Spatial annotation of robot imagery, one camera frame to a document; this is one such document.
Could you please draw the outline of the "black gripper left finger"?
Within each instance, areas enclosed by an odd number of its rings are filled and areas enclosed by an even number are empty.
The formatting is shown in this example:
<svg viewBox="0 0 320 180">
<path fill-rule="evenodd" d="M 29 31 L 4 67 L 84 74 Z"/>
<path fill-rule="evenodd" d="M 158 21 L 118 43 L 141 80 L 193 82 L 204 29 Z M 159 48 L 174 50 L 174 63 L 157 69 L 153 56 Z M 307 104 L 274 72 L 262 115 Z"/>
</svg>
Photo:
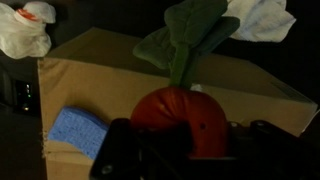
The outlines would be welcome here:
<svg viewBox="0 0 320 180">
<path fill-rule="evenodd" d="M 140 180 L 138 154 L 130 120 L 113 120 L 91 167 L 89 180 Z"/>
</svg>

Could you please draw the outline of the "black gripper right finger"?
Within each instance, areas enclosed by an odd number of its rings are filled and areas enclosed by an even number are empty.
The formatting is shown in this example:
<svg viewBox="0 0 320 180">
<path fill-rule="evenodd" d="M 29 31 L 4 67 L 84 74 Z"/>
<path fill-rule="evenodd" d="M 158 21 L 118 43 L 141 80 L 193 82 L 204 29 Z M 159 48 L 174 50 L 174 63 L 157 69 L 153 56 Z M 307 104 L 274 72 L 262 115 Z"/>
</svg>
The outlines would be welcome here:
<svg viewBox="0 0 320 180">
<path fill-rule="evenodd" d="M 230 122 L 241 180 L 320 180 L 319 149 L 264 120 Z"/>
</svg>

